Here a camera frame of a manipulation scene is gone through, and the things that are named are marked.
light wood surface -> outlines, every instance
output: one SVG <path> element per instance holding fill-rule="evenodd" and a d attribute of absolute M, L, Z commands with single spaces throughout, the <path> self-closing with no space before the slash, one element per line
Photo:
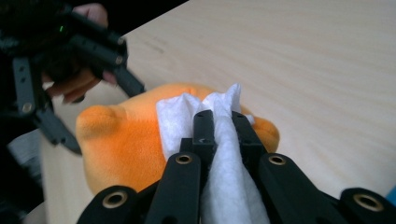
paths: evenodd
<path fill-rule="evenodd" d="M 279 129 L 278 152 L 338 198 L 396 185 L 396 1 L 190 0 L 126 35 L 148 90 L 192 81 L 226 91 Z M 74 130 L 89 105 L 126 100 L 101 83 L 56 112 Z M 76 223 L 93 195 L 82 158 L 42 140 L 49 223 Z"/>

screw hole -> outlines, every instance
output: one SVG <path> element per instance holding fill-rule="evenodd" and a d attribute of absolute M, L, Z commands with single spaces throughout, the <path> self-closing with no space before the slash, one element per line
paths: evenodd
<path fill-rule="evenodd" d="M 376 198 L 366 194 L 355 194 L 353 200 L 361 207 L 373 212 L 380 212 L 384 210 L 382 203 Z"/>
<path fill-rule="evenodd" d="M 123 190 L 112 192 L 103 199 L 102 205 L 109 209 L 120 207 L 126 202 L 127 198 L 128 195 Z"/>
<path fill-rule="evenodd" d="M 283 159 L 283 158 L 280 157 L 280 156 L 271 156 L 271 157 L 268 158 L 268 160 L 269 160 L 272 164 L 275 164 L 275 165 L 284 165 L 284 164 L 286 164 L 285 159 Z"/>
<path fill-rule="evenodd" d="M 176 157 L 176 162 L 179 164 L 188 164 L 190 162 L 192 162 L 192 157 L 188 156 L 188 155 L 181 155 Z"/>

